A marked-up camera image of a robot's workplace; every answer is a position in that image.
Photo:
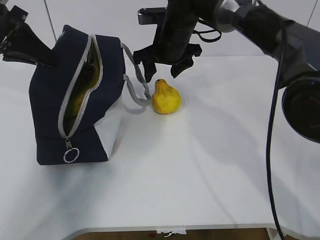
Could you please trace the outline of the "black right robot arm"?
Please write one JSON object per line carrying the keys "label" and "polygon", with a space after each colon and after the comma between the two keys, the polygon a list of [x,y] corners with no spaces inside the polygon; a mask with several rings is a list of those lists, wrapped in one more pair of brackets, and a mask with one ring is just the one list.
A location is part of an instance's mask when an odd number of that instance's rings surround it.
{"label": "black right robot arm", "polygon": [[233,49],[249,41],[275,59],[275,88],[283,90],[281,106],[289,126],[303,138],[320,140],[320,33],[284,17],[260,0],[169,0],[165,7],[141,8],[140,25],[156,25],[151,45],[133,53],[147,81],[156,65],[171,67],[177,77],[193,66],[202,49],[191,43],[203,36],[196,25],[218,33],[215,42],[230,39]]}

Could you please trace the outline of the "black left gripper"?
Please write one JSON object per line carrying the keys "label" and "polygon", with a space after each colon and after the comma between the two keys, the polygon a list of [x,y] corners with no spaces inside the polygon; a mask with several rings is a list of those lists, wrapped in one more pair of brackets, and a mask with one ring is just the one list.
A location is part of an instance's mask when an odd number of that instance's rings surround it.
{"label": "black left gripper", "polygon": [[47,47],[25,23],[28,12],[14,5],[8,10],[0,5],[0,54],[5,62],[41,64],[48,67],[57,66],[57,56]]}

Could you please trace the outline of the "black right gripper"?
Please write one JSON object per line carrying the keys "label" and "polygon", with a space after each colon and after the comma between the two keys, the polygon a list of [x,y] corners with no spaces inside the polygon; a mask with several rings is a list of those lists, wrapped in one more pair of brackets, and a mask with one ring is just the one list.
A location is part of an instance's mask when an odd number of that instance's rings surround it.
{"label": "black right gripper", "polygon": [[191,68],[194,65],[192,57],[199,57],[202,53],[202,48],[199,44],[189,43],[184,50],[184,53],[177,59],[169,59],[170,57],[176,57],[177,53],[169,53],[169,56],[159,56],[156,53],[156,47],[152,44],[141,50],[133,52],[134,63],[139,65],[142,63],[144,69],[144,78],[149,83],[153,76],[156,74],[157,64],[164,64],[171,66],[170,73],[175,79],[183,71]]}

